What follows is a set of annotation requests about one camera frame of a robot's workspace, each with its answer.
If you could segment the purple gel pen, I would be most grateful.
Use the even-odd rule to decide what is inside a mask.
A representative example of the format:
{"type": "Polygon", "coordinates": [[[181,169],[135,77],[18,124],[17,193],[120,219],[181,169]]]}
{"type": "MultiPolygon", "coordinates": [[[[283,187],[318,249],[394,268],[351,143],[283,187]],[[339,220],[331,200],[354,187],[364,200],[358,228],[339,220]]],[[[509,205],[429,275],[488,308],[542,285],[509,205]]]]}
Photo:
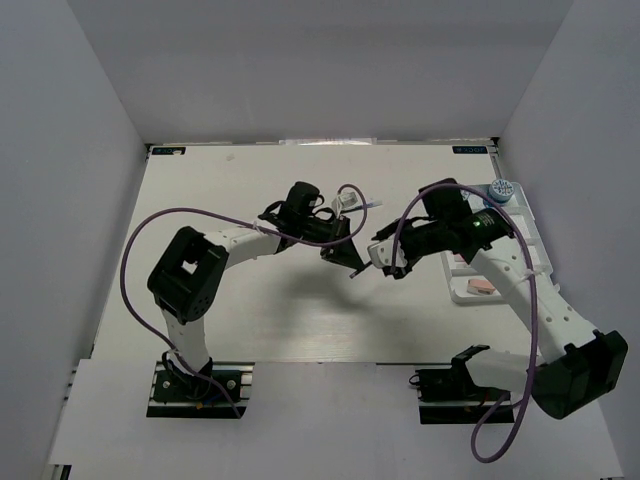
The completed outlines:
{"type": "Polygon", "coordinates": [[[360,268],[354,270],[352,273],[350,273],[349,278],[353,279],[353,278],[357,277],[358,275],[362,274],[366,269],[368,269],[371,266],[372,266],[372,262],[365,263],[362,267],[360,267],[360,268]]]}

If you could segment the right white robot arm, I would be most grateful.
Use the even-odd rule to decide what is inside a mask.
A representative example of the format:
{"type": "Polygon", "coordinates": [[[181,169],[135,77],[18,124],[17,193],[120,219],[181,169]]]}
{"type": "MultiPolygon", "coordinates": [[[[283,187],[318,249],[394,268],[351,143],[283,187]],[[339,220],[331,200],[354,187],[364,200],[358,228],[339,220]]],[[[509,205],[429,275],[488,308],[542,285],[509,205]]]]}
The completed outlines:
{"type": "Polygon", "coordinates": [[[601,332],[560,295],[534,267],[522,234],[494,200],[472,209],[469,196],[481,194],[452,178],[421,188],[417,199],[425,216],[403,214],[379,230],[368,255],[375,268],[395,279],[426,256],[460,255],[529,330],[536,357],[471,347],[451,361],[453,390],[472,399],[486,387],[522,387],[547,415],[563,419],[616,387],[628,344],[617,331],[601,332]]]}

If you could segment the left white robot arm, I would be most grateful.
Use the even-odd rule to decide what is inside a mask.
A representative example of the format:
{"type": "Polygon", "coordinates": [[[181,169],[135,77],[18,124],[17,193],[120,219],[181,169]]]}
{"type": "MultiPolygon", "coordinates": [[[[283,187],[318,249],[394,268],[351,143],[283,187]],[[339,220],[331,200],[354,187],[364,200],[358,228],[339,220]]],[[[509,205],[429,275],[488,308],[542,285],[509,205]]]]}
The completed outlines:
{"type": "Polygon", "coordinates": [[[204,316],[212,306],[225,271],[261,256],[279,254],[299,240],[321,246],[330,263],[361,270],[365,263],[353,243],[348,211],[365,206],[356,189],[341,189],[331,204],[323,204],[319,189],[298,181],[284,200],[258,216],[275,230],[254,222],[205,234],[183,227],[175,234],[152,270],[147,287],[166,321],[172,343],[169,358],[179,371],[177,387],[199,399],[211,387],[212,359],[206,347],[204,316]]]}

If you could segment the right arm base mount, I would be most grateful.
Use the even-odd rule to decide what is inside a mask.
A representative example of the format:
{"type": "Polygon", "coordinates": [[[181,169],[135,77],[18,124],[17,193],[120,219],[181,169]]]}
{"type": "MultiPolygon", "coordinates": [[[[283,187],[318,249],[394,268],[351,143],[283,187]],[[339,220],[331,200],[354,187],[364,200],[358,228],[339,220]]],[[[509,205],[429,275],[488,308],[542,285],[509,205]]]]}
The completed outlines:
{"type": "Polygon", "coordinates": [[[464,386],[448,364],[419,365],[408,379],[418,398],[421,425],[473,425],[504,391],[464,386]]]}

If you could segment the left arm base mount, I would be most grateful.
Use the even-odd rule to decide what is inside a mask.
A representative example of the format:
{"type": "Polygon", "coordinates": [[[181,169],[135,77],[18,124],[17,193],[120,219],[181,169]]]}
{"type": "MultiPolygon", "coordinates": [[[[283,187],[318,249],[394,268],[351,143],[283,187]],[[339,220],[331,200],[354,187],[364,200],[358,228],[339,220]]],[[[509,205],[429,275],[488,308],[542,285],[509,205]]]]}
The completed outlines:
{"type": "Polygon", "coordinates": [[[249,403],[254,363],[214,362],[207,370],[227,392],[158,361],[150,388],[146,417],[162,419],[240,419],[249,403]]]}

